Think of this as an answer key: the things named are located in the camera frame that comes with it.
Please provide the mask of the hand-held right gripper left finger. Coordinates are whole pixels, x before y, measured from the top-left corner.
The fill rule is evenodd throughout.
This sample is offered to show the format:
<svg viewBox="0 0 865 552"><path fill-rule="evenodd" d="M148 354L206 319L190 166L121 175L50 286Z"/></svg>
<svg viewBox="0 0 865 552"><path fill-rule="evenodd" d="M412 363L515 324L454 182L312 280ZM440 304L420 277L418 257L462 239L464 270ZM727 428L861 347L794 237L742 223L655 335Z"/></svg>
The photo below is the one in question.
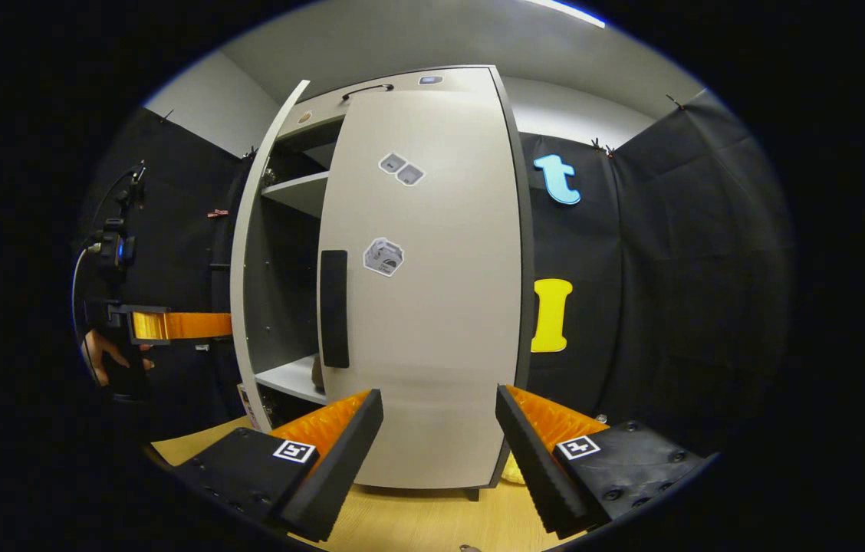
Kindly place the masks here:
<svg viewBox="0 0 865 552"><path fill-rule="evenodd" d="M307 541L330 538L383 423L379 389L339 399L269 433L233 429L172 467L227 514Z"/></svg>

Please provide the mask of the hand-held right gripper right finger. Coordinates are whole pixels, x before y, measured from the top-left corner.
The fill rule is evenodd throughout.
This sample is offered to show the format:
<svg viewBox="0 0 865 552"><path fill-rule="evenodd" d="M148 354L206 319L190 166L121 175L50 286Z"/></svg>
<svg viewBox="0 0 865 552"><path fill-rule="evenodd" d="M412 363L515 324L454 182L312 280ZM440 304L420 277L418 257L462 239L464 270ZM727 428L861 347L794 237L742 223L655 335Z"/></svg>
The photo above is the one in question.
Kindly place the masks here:
<svg viewBox="0 0 865 552"><path fill-rule="evenodd" d="M608 532L660 506L709 458L646 423L598 422L513 385L496 389L495 417L547 532Z"/></svg>

